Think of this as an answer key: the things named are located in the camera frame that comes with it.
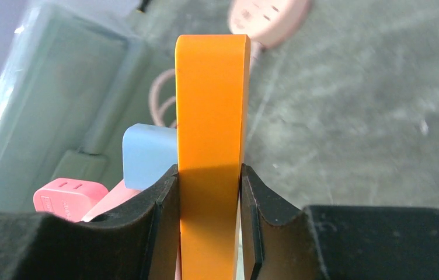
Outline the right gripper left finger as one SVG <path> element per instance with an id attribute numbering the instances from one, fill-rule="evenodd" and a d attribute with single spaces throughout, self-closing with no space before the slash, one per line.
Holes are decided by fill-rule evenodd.
<path id="1" fill-rule="evenodd" d="M 90 222 L 0 213 L 0 279 L 174 279 L 177 166 Z"/>

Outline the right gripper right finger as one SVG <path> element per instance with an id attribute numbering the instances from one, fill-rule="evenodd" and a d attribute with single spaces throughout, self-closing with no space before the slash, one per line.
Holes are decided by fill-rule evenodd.
<path id="1" fill-rule="evenodd" d="M 295 207 L 241 168 L 246 279 L 439 279 L 439 209 Z"/>

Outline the dark pink plug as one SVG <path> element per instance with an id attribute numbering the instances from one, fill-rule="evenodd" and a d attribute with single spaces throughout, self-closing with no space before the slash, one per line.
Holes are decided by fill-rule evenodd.
<path id="1" fill-rule="evenodd" d="M 33 195 L 37 212 L 48 212 L 71 222 L 80 222 L 108 189 L 100 183 L 71 178 L 57 178 Z"/>

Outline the orange power strip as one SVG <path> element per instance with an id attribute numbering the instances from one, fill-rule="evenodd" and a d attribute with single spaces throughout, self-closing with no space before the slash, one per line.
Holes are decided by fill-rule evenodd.
<path id="1" fill-rule="evenodd" d="M 182 35 L 175 49 L 183 279 L 235 279 L 249 93 L 246 35 Z"/>

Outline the round pink power socket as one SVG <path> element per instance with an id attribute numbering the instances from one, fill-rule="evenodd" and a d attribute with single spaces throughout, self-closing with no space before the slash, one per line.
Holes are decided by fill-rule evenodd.
<path id="1" fill-rule="evenodd" d="M 273 48 L 292 36 L 308 16 L 310 0 L 237 0 L 228 12 L 233 34 L 246 34 L 264 48 Z"/>

